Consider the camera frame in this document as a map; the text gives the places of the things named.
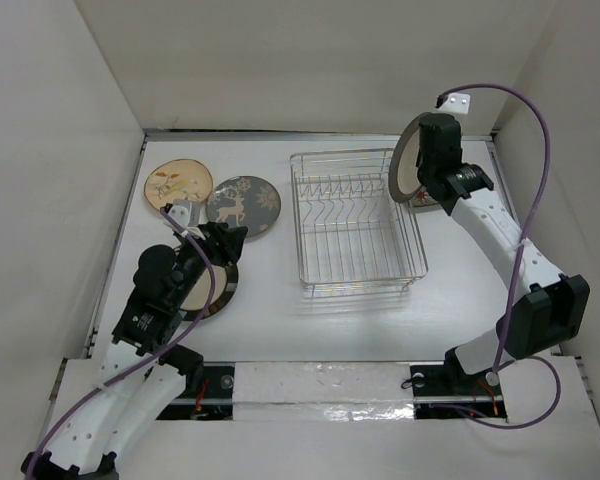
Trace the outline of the black square floral plate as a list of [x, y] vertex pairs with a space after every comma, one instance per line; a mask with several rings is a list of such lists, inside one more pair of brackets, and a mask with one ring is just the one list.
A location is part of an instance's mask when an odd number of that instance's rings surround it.
[[420, 189], [415, 193], [410, 200], [410, 203], [414, 208], [439, 206], [439, 202], [429, 194], [428, 190], [424, 186], [421, 186]]

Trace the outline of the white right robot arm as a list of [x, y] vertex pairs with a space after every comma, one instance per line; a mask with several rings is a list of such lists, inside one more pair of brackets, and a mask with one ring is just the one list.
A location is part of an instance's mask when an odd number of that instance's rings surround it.
[[590, 294], [523, 235], [484, 170], [462, 160], [461, 128], [450, 114], [418, 120], [417, 178], [445, 213], [480, 247], [508, 288], [503, 316], [479, 337], [445, 354], [439, 378], [464, 393], [478, 378], [579, 333]]

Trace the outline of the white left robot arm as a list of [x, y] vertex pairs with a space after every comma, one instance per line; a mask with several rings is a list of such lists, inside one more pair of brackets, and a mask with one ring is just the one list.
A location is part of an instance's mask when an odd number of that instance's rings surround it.
[[176, 226], [179, 246], [142, 252], [93, 389], [25, 457], [26, 478], [118, 478], [122, 456], [161, 410], [200, 390], [203, 358], [182, 346], [176, 332], [182, 305], [204, 274], [237, 264], [247, 232], [226, 223]]

